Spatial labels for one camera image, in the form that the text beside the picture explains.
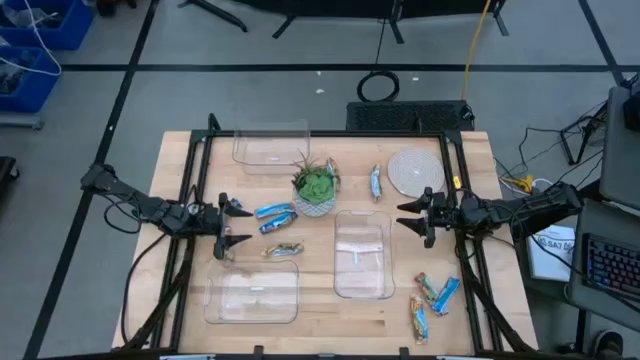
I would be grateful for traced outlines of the clear plastic bin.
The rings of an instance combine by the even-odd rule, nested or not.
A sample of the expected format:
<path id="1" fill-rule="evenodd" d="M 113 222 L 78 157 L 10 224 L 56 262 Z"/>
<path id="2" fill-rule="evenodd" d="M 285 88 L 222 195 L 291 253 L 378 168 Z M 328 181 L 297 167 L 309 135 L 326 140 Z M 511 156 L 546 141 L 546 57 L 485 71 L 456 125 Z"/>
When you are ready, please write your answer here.
<path id="1" fill-rule="evenodd" d="M 203 309 L 209 324 L 288 324 L 299 308 L 299 269 L 285 261 L 214 262 Z"/>
<path id="2" fill-rule="evenodd" d="M 248 175 L 292 175 L 309 155 L 305 119 L 244 121 L 234 131 L 232 158 Z"/>
<path id="3" fill-rule="evenodd" d="M 334 222 L 334 291 L 342 298 L 394 295 L 391 219 L 381 211 L 343 210 Z"/>

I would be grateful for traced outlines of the yellow power plug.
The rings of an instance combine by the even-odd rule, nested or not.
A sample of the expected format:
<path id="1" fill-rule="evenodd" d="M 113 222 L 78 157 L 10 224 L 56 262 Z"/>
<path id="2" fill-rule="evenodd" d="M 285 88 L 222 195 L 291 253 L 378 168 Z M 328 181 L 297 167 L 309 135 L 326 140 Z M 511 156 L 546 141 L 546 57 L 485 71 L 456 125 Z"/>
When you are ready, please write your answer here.
<path id="1" fill-rule="evenodd" d="M 500 177 L 499 181 L 514 193 L 530 195 L 534 192 L 534 178 L 530 175 L 524 178 Z"/>

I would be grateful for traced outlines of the black stand leg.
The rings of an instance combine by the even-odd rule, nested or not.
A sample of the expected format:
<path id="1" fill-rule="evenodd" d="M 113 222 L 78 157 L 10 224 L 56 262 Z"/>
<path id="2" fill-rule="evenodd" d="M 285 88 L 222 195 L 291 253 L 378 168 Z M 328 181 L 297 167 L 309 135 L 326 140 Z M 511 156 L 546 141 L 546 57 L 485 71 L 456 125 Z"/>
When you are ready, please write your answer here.
<path id="1" fill-rule="evenodd" d="M 208 0 L 184 0 L 177 5 L 178 8 L 184 8 L 189 5 L 197 6 L 206 12 L 220 18 L 221 20 L 238 27 L 242 32 L 247 33 L 247 26 L 235 15 L 210 3 Z"/>

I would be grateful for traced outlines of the yellow blue granola bar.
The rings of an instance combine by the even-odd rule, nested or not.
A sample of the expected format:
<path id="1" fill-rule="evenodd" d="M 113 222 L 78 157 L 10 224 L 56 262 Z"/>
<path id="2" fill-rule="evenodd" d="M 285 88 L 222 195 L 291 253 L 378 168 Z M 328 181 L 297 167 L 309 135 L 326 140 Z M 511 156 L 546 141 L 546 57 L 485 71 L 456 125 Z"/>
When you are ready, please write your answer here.
<path id="1" fill-rule="evenodd" d="M 426 344 L 429 333 L 425 301 L 423 298 L 419 295 L 412 294 L 409 302 L 409 310 L 415 341 L 417 344 Z"/>

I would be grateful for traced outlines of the white printed box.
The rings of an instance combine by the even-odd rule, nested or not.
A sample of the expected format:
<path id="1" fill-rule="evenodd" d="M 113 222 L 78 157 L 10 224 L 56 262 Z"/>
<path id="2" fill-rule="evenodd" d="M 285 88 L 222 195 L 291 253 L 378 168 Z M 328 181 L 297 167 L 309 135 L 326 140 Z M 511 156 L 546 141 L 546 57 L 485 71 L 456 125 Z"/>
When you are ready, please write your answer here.
<path id="1" fill-rule="evenodd" d="M 567 283 L 575 246 L 573 228 L 551 225 L 527 239 L 531 277 Z"/>

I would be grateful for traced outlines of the person's shoe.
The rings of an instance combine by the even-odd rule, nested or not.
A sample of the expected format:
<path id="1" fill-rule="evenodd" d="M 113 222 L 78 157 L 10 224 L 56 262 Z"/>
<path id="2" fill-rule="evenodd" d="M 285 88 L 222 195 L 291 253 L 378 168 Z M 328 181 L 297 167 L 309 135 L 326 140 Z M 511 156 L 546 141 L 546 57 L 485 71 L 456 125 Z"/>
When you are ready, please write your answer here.
<path id="1" fill-rule="evenodd" d="M 595 360 L 621 360 L 623 349 L 623 337 L 616 331 L 606 330 L 594 340 L 592 356 Z"/>

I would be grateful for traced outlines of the black desk device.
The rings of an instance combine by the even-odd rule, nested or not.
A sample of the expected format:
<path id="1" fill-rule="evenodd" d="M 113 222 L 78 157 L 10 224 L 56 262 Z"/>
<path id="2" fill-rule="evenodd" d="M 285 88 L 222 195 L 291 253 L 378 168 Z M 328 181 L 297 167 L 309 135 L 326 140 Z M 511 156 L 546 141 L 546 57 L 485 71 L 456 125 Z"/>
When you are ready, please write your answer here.
<path id="1" fill-rule="evenodd" d="M 640 133 L 640 73 L 627 81 L 630 97 L 624 102 L 624 122 L 627 129 Z"/>

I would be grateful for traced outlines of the succulent in patterned pot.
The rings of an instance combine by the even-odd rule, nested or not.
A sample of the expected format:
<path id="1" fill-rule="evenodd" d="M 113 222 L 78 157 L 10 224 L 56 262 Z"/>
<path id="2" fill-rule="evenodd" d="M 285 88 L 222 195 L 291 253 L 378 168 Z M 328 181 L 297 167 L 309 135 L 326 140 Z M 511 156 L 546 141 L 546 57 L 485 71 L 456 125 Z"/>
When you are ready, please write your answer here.
<path id="1" fill-rule="evenodd" d="M 318 165 L 316 159 L 301 154 L 302 159 L 293 165 L 297 171 L 293 174 L 293 203 L 295 207 L 308 217 L 328 215 L 336 203 L 333 181 L 324 164 Z"/>

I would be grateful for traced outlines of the black backlit keyboard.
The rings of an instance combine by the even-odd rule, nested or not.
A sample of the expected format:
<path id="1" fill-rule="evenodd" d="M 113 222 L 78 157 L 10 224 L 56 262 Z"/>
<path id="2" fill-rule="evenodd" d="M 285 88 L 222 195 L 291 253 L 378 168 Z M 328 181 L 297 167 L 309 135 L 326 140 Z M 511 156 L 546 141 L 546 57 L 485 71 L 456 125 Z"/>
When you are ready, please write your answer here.
<path id="1" fill-rule="evenodd" d="M 593 233 L 583 235 L 583 245 L 586 284 L 640 301 L 640 245 Z"/>

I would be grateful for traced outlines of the red green granola bar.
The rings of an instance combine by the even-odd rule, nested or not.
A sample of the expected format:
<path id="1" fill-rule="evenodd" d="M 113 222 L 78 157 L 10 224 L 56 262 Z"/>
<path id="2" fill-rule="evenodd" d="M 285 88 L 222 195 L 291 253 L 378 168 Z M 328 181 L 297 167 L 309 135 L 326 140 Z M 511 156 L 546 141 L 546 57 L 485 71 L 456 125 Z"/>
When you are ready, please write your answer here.
<path id="1" fill-rule="evenodd" d="M 439 292 L 430 278 L 424 272 L 420 272 L 414 277 L 414 281 L 417 283 L 425 301 L 433 307 L 439 298 Z"/>

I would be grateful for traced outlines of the blue storage crate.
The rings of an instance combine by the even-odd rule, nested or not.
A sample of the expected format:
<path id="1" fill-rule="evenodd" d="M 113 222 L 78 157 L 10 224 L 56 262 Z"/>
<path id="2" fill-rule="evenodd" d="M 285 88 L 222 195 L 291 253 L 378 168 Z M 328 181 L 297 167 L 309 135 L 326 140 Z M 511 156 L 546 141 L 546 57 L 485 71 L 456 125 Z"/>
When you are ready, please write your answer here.
<path id="1" fill-rule="evenodd" d="M 83 0 L 3 0 L 0 4 L 0 37 L 13 46 L 40 47 L 37 32 L 50 50 L 77 50 L 94 13 Z"/>
<path id="2" fill-rule="evenodd" d="M 0 46 L 0 111 L 39 112 L 59 75 L 41 48 Z"/>

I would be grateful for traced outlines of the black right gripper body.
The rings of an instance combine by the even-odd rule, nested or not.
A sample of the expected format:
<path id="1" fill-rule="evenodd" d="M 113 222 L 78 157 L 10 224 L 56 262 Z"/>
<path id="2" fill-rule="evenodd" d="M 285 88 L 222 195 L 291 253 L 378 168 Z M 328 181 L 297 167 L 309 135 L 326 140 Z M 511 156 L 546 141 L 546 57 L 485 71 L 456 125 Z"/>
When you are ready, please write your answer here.
<path id="1" fill-rule="evenodd" d="M 480 220 L 471 215 L 473 210 L 478 210 L 480 198 L 467 195 L 460 205 L 452 204 L 443 192 L 437 192 L 430 196 L 428 209 L 428 230 L 434 232 L 436 228 L 447 230 L 456 229 L 469 233 L 480 230 Z"/>

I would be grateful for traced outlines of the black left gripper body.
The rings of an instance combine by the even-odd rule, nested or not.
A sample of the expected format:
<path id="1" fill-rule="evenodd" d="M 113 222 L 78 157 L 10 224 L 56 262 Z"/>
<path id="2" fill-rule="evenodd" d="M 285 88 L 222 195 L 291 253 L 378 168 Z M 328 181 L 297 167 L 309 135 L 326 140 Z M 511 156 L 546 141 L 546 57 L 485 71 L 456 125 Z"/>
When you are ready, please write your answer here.
<path id="1" fill-rule="evenodd" d="M 218 236 L 223 229 L 223 213 L 210 203 L 193 202 L 187 206 L 187 232 L 197 236 Z"/>

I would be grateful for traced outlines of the grey desk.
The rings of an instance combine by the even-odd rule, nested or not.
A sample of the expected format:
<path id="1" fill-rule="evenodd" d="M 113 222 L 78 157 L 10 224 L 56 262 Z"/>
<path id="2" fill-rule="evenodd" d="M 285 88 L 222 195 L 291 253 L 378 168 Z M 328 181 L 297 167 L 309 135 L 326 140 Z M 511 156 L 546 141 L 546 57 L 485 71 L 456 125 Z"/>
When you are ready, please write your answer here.
<path id="1" fill-rule="evenodd" d="M 571 276 L 568 297 L 578 308 L 640 332 L 640 280 L 639 293 L 632 297 L 609 295 L 585 280 L 591 240 L 604 239 L 631 250 L 640 269 L 640 132 L 625 124 L 624 103 L 630 98 L 627 88 L 609 90 L 601 175 L 583 188 L 589 197 L 576 226 L 573 266 L 583 274 Z"/>

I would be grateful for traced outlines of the brown and blue granola bar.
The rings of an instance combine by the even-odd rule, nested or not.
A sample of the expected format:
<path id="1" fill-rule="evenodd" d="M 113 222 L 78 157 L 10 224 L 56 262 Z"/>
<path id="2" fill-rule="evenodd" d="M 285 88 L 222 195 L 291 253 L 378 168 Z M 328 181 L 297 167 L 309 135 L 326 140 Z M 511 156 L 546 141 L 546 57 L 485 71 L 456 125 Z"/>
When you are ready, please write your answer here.
<path id="1" fill-rule="evenodd" d="M 298 255 L 304 251 L 304 245 L 301 243 L 278 243 L 266 247 L 261 256 L 265 258 L 283 257 Z"/>

